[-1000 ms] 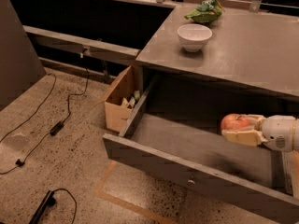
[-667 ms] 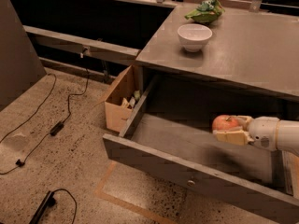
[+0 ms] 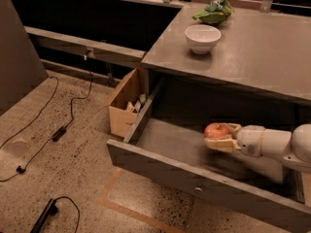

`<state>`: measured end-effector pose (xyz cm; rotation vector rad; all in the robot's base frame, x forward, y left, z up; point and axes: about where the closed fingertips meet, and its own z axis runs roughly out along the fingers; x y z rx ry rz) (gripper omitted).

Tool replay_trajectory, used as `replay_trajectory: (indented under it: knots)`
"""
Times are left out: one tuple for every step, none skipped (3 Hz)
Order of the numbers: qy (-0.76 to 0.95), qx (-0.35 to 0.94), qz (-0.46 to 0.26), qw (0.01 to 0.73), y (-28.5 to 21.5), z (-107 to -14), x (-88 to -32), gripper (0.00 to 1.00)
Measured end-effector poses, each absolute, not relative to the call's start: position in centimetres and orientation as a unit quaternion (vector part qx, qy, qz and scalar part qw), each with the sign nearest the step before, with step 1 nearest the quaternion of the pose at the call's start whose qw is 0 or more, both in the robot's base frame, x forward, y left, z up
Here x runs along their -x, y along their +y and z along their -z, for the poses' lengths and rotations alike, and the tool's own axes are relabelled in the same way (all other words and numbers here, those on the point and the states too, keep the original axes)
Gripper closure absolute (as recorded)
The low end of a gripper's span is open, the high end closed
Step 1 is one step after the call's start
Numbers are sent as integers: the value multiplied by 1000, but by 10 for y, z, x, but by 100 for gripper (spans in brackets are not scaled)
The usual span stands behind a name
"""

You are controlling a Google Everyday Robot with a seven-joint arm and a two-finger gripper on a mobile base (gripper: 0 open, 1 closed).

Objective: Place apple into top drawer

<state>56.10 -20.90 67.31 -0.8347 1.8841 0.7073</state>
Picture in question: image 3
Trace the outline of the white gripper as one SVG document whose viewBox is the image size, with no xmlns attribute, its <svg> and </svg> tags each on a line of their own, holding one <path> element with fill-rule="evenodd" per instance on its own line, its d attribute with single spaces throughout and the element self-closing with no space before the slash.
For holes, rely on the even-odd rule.
<svg viewBox="0 0 311 233">
<path fill-rule="evenodd" d="M 242 128 L 242 126 L 237 123 L 220 123 L 217 128 L 220 130 L 224 129 L 226 134 L 230 135 L 232 138 L 235 138 L 237 134 L 237 141 L 232 138 L 205 138 L 204 141 L 208 149 L 228 153 L 233 153 L 237 150 L 240 150 L 247 156 L 261 157 L 260 140 L 261 135 L 265 130 L 263 126 L 248 125 Z"/>
</svg>

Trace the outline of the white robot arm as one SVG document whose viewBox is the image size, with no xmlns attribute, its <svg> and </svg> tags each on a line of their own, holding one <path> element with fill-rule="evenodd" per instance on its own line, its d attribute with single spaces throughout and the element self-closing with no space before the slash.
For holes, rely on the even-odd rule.
<svg viewBox="0 0 311 233">
<path fill-rule="evenodd" d="M 204 129 L 208 149 L 227 153 L 240 151 L 253 158 L 268 157 L 302 173 L 311 173 L 311 124 L 294 132 L 258 125 L 214 122 Z"/>
</svg>

